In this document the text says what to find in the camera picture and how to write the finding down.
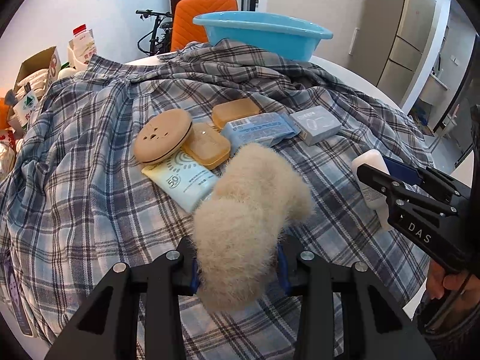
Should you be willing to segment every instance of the plaid blanket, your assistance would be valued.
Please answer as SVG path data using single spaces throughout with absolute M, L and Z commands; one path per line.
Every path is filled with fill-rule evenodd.
M 295 137 L 274 147 L 308 183 L 316 204 L 307 223 L 288 231 L 328 261 L 365 261 L 401 305 L 415 294 L 428 258 L 396 231 L 378 232 L 350 170 L 372 148 L 407 164 L 433 165 L 414 123 L 314 64 L 223 40 L 190 45 L 152 67 L 95 56 L 87 71 L 56 81 L 44 97 L 0 186 L 0 254 L 12 254 L 41 337 L 54 341 L 113 264 L 150 263 L 191 231 L 191 216 L 140 172 L 132 144 L 142 126 L 171 108 L 211 122 L 214 105 L 243 97 L 264 112 L 322 105 L 342 123 L 337 135 L 314 146 Z M 196 297 L 179 302 L 191 358 L 292 357 L 300 303 L 275 282 L 241 312 L 208 315 Z M 143 323 L 140 317 L 140 357 Z M 340 320 L 335 329 L 340 348 Z

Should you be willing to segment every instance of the refrigerator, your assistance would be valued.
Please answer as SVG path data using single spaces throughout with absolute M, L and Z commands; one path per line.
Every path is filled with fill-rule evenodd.
M 436 0 L 366 0 L 349 69 L 400 104 L 429 38 Z

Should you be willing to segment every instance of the orange soap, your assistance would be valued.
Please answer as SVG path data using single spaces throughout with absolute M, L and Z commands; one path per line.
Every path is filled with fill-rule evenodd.
M 212 120 L 215 126 L 222 129 L 232 120 L 260 114 L 260 108 L 250 99 L 238 99 L 216 105 L 212 110 Z
M 182 150 L 200 165 L 212 170 L 230 157 L 230 141 L 207 123 L 194 123 Z

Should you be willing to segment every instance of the blue plastic basin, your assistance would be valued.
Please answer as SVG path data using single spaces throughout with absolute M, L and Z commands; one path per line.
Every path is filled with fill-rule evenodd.
M 210 44 L 230 38 L 298 61 L 308 61 L 321 39 L 333 38 L 331 31 L 317 24 L 265 12 L 205 13 L 194 17 L 193 23 L 205 27 Z

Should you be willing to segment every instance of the bicycle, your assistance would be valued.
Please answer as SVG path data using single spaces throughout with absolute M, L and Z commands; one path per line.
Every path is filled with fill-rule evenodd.
M 155 16 L 155 23 L 153 25 L 153 30 L 147 33 L 147 35 L 143 36 L 138 42 L 137 42 L 137 47 L 138 49 L 147 54 L 148 56 L 156 56 L 158 54 L 164 54 L 170 52 L 171 48 L 171 43 L 172 43 L 172 25 L 173 21 L 166 21 L 164 22 L 165 19 L 173 18 L 173 15 L 170 12 L 153 12 L 150 9 L 147 9 L 145 11 L 142 10 L 137 10 L 135 12 L 137 15 L 140 15 L 140 19 L 148 19 L 151 16 Z M 157 31 L 158 29 L 161 29 L 164 31 L 164 35 L 162 40 L 159 39 L 157 36 Z M 150 50 L 145 51 L 140 47 L 140 42 L 145 39 L 148 35 L 152 35 L 150 38 Z

